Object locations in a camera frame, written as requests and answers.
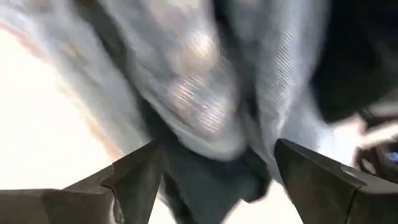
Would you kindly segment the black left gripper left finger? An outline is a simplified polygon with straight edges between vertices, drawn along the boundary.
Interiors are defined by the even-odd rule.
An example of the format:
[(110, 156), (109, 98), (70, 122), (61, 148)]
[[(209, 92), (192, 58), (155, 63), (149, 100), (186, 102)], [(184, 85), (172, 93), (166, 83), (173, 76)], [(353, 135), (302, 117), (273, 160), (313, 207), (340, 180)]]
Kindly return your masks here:
[(0, 224), (148, 224), (164, 167), (151, 142), (61, 190), (0, 190)]

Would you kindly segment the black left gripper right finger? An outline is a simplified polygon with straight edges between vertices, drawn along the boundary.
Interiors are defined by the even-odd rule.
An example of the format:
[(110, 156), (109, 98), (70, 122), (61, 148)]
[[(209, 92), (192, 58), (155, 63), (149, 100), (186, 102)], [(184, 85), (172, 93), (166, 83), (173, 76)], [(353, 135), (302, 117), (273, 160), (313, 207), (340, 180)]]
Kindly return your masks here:
[(287, 139), (274, 155), (303, 224), (398, 224), (398, 184)]

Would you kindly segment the black trousers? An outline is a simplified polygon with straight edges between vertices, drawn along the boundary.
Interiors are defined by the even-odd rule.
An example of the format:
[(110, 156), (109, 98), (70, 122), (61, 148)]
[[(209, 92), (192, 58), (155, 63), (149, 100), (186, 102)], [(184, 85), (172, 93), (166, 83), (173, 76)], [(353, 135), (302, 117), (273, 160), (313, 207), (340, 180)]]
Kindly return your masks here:
[(221, 224), (267, 192), (248, 143), (244, 80), (219, 0), (74, 0), (118, 74), (106, 108), (133, 137), (160, 141), (162, 195), (178, 224)]

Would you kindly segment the black garment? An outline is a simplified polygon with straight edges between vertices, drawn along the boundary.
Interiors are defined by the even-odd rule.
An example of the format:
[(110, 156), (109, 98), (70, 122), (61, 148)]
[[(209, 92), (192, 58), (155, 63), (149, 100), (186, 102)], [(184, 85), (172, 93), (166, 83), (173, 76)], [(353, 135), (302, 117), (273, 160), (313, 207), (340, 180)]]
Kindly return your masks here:
[(398, 0), (333, 0), (312, 85), (327, 123), (398, 116)]

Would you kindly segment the blue striped garment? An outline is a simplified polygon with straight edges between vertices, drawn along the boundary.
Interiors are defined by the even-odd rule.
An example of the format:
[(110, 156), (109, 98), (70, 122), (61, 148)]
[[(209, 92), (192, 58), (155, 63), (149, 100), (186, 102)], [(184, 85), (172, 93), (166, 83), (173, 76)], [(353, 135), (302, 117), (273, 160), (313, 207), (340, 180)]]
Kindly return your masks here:
[(345, 143), (310, 80), (331, 0), (101, 0), (133, 51), (138, 92), (194, 152), (228, 161), (252, 147), (273, 178), (286, 138), (326, 156)]

